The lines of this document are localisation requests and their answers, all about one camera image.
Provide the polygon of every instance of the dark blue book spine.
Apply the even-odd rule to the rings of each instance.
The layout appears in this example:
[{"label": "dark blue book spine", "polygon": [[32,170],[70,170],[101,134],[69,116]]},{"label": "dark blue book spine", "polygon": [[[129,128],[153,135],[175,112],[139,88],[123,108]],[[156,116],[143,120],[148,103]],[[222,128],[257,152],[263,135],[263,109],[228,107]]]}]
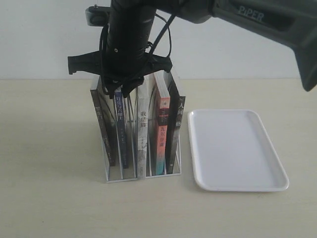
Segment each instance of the dark blue book spine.
[{"label": "dark blue book spine", "polygon": [[125,119],[124,119],[124,106],[123,97],[121,91],[114,93],[116,114],[117,114],[117,128],[118,128],[118,140],[121,154],[122,167],[124,169],[129,168],[127,159],[127,136],[125,132]]}]

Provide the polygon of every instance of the rectangular tray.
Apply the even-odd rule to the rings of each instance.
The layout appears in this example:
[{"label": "rectangular tray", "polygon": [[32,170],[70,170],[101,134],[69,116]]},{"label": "rectangular tray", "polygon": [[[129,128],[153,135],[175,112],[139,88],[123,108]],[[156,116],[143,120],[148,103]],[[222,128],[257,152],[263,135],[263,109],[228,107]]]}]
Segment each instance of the rectangular tray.
[{"label": "rectangular tray", "polygon": [[283,191],[289,180],[258,114],[194,110],[188,114],[196,183],[209,191]]}]

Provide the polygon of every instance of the beige table surface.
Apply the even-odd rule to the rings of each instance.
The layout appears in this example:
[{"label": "beige table surface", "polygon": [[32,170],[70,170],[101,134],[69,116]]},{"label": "beige table surface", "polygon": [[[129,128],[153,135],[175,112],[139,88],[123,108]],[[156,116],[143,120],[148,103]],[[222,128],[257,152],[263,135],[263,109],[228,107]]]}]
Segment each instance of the beige table surface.
[{"label": "beige table surface", "polygon": [[0,238],[317,237],[317,89],[183,80],[186,112],[259,113],[290,179],[284,192],[218,193],[194,182],[186,117],[181,176],[106,184],[90,84],[0,81]]}]

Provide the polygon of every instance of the acrylic divider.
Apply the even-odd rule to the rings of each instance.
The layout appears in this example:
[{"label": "acrylic divider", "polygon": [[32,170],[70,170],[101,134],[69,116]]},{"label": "acrylic divider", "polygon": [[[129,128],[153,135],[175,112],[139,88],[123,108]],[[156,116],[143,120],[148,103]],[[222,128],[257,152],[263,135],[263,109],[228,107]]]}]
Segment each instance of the acrylic divider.
[{"label": "acrylic divider", "polygon": [[[138,148],[138,139],[135,135],[135,125],[138,120],[137,117],[137,96],[138,92],[137,89],[134,90],[134,96],[128,96],[126,99],[123,100],[123,108],[124,108],[124,117],[125,117],[125,131],[126,131],[126,138],[127,138],[127,159],[128,159],[128,168],[124,169],[121,161],[121,152],[120,152],[120,143],[119,143],[119,137],[117,136],[117,148],[116,148],[116,165],[110,166],[109,160],[106,153],[106,148],[104,145],[104,142],[101,138],[101,146],[102,146],[102,152],[103,152],[103,159],[105,162],[105,172],[106,172],[106,182],[121,182],[121,181],[131,181],[131,180],[138,180],[137,178],[137,148]],[[115,110],[114,112],[114,119],[115,119],[115,129],[116,134],[118,135],[118,125],[116,123],[117,121],[117,114],[116,114],[116,105],[115,101],[113,101],[113,108]],[[166,165],[164,161],[164,173],[163,175],[155,175],[154,170],[152,168],[152,161],[151,161],[151,145],[150,140],[148,137],[148,149],[147,149],[147,175],[146,178],[160,178],[160,177],[167,177],[167,176],[175,176],[180,175],[181,170],[181,153],[180,153],[180,138],[178,139],[178,145],[176,150],[176,158],[175,158],[175,164],[172,174],[166,173]]]}]

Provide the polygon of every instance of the robotic arm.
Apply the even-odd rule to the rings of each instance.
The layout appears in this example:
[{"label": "robotic arm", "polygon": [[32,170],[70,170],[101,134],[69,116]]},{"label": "robotic arm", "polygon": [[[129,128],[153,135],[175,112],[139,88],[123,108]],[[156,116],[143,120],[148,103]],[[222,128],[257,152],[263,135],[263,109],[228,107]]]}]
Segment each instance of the robotic arm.
[{"label": "robotic arm", "polygon": [[[157,9],[171,17],[147,53]],[[120,86],[127,96],[144,75],[171,70],[170,58],[154,49],[175,17],[193,23],[218,17],[286,45],[295,53],[303,88],[317,84],[316,0],[112,0],[111,7],[86,10],[88,25],[103,27],[99,51],[68,57],[69,73],[98,74],[110,97]]]}]

